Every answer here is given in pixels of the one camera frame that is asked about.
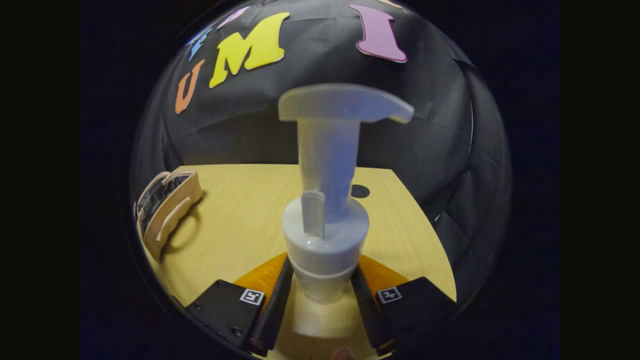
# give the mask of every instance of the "foam letter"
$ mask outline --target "foam letter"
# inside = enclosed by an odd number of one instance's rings
[[[233,14],[229,15],[223,22],[220,23],[220,25],[218,25],[216,27],[216,30],[219,30],[220,28],[222,28],[224,25],[228,24],[229,22],[232,22],[233,20],[236,20],[238,17],[240,17],[240,15],[244,14],[247,10],[249,10],[251,6],[245,6],[244,8],[240,9],[240,10],[236,10]]]
[[[225,63],[228,64],[231,73],[236,75],[249,50],[251,53],[244,62],[244,68],[247,70],[281,60],[284,57],[284,50],[278,46],[278,37],[280,25],[288,16],[289,13],[277,13],[260,21],[246,38],[242,38],[240,33],[233,33],[222,40],[218,44],[220,51],[209,87],[214,88],[226,80]]]
[[[389,23],[394,19],[391,15],[368,6],[351,4],[349,7],[358,12],[362,22],[364,38],[356,44],[358,50],[391,61],[406,62],[406,54],[398,48]]]
[[[191,96],[193,96],[193,90],[196,88],[196,79],[198,78],[198,73],[200,72],[200,67],[204,64],[204,60],[200,60],[196,66],[193,67],[193,70],[189,73],[191,74],[191,81],[189,82],[189,90],[187,91],[187,96],[182,97],[184,94],[184,85],[187,83],[187,78],[189,74],[186,74],[180,83],[178,84],[178,94],[175,96],[175,113],[179,114],[187,108],[189,105],[189,101],[191,101]]]
[[[191,47],[191,55],[189,56],[189,61],[191,61],[191,58],[193,57],[193,55],[195,55],[196,52],[198,51],[198,49],[200,48],[200,46],[202,46],[202,43],[204,42],[204,39],[207,38],[207,34],[210,31],[211,31],[211,29],[207,30],[207,32],[202,34],[202,36],[198,39],[198,42],[193,44],[193,47]]]

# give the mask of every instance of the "wooden table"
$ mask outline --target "wooden table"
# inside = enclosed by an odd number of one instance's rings
[[[167,292],[183,305],[215,280],[234,282],[286,251],[280,217],[302,193],[297,165],[199,165],[203,195],[170,237],[160,263],[147,253]],[[369,214],[362,250],[412,280],[426,276],[456,300],[449,260],[438,236],[409,191],[391,170],[357,168],[353,184],[371,194],[357,199]],[[376,358],[355,295],[318,306],[307,300],[294,277],[282,328],[269,359],[329,359],[349,346],[356,359]]]

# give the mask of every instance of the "pump nozzle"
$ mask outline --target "pump nozzle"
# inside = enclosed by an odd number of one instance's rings
[[[360,123],[406,123],[413,107],[382,90],[322,84],[287,91],[278,110],[280,120],[298,121],[304,189],[282,214],[289,259],[307,297],[327,304],[340,297],[369,230],[367,211],[349,196]]]
[[[282,94],[280,120],[298,121],[298,162],[303,189],[324,195],[324,222],[344,217],[356,167],[361,122],[390,118],[407,123],[413,106],[375,88],[354,84],[303,86]],[[306,224],[314,223],[318,210],[307,206]]]

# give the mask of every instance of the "yellow letter m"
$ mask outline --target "yellow letter m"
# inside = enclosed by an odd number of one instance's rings
[[[239,33],[233,33],[222,40],[218,45],[218,58],[209,87],[218,86],[227,78],[225,62],[229,65],[231,73],[236,75],[249,50],[251,53],[244,62],[244,68],[247,70],[281,60],[284,50],[278,46],[278,36],[280,25],[288,16],[289,13],[277,13],[260,21],[246,38],[242,38]]]

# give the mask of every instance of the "orange letter u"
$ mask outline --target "orange letter u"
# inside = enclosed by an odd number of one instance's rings
[[[193,96],[193,90],[196,87],[196,79],[198,78],[198,73],[200,72],[200,67],[204,63],[204,60],[200,60],[196,66],[193,67],[193,70],[186,74],[180,83],[178,84],[178,94],[175,96],[175,113],[179,114],[187,108],[189,105],[189,101],[191,101],[191,96]],[[191,74],[191,81],[189,82],[189,90],[187,91],[187,96],[184,95],[184,85],[187,83],[187,78]]]

